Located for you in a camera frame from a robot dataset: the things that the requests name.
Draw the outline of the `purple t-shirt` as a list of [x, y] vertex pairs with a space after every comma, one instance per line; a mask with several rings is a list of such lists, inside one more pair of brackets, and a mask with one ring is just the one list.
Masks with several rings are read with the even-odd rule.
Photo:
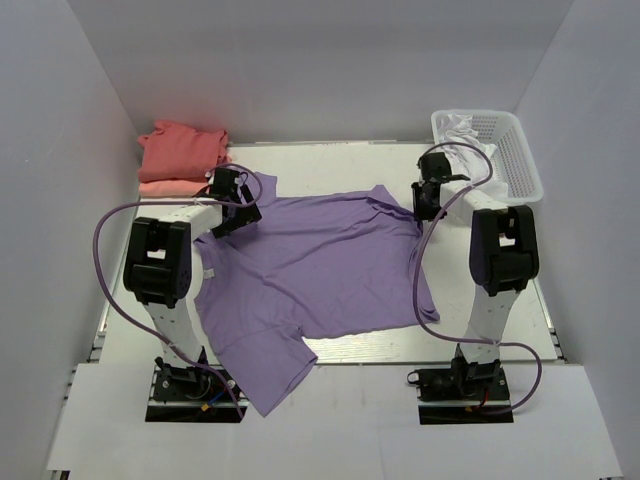
[[280, 197], [260, 175], [262, 219], [197, 240], [195, 306], [210, 346], [262, 415], [316, 363], [311, 339], [405, 328], [439, 315], [415, 272], [422, 230], [383, 186]]

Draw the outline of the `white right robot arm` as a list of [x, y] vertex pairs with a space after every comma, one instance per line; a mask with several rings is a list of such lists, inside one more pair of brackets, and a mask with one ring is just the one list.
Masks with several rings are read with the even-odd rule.
[[455, 358], [469, 367], [493, 367], [512, 307], [539, 272], [533, 211], [475, 188], [433, 149], [419, 158], [418, 168], [420, 180], [411, 185], [414, 215], [429, 223], [427, 234], [448, 214], [471, 232], [468, 263], [475, 296], [464, 336], [449, 339], [457, 344]]

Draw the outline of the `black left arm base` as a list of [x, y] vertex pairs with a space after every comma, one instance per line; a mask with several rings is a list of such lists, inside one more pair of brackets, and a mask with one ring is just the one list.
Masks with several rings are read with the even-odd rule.
[[235, 424], [249, 401], [235, 380], [217, 368], [210, 371], [157, 365], [146, 407], [147, 423]]

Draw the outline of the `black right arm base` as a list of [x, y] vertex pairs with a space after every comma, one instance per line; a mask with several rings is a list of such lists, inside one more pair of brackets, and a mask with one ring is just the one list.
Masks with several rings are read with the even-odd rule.
[[458, 358], [448, 367], [413, 370], [406, 379], [416, 388], [422, 426], [514, 422], [510, 391], [499, 361], [485, 369], [467, 366]]

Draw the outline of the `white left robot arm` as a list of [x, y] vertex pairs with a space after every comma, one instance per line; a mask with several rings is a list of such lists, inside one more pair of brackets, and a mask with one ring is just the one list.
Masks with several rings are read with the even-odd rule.
[[163, 362], [189, 368], [207, 363], [194, 331], [187, 294], [191, 289], [194, 242], [208, 234], [223, 238], [261, 219], [248, 180], [239, 167], [210, 174], [195, 197], [166, 202], [158, 218], [134, 219], [125, 257], [123, 283], [150, 316], [163, 348]]

